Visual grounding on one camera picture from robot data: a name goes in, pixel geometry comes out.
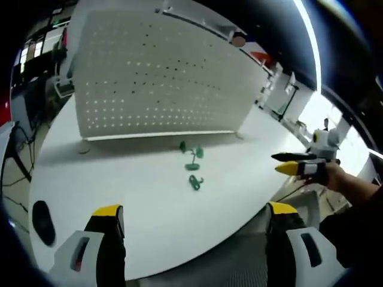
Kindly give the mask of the person's right hand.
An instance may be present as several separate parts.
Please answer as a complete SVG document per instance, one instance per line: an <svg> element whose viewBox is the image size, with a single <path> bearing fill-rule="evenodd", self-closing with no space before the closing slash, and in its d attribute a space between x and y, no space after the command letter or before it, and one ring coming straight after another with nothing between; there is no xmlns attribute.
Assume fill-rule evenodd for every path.
<svg viewBox="0 0 383 287"><path fill-rule="evenodd" d="M339 192L341 190L342 180L345 176L344 170L336 161L326 163L326 165L314 175L299 176L306 185L320 184L332 191Z"/></svg>

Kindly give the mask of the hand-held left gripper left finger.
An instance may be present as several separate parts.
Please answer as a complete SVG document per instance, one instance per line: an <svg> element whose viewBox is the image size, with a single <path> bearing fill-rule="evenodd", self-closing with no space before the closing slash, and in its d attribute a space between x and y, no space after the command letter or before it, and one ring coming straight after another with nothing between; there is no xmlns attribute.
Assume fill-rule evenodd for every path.
<svg viewBox="0 0 383 287"><path fill-rule="evenodd" d="M55 286L124 286L124 238L123 206L99 208L57 249L50 279Z"/></svg>

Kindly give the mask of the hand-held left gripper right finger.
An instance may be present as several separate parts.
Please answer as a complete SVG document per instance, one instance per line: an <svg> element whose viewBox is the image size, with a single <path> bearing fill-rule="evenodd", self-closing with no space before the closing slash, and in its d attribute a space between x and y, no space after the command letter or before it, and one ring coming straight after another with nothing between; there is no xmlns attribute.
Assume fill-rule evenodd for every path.
<svg viewBox="0 0 383 287"><path fill-rule="evenodd" d="M293 206L270 201L267 207L267 286L335 286L345 268L330 241L307 227Z"/></svg>

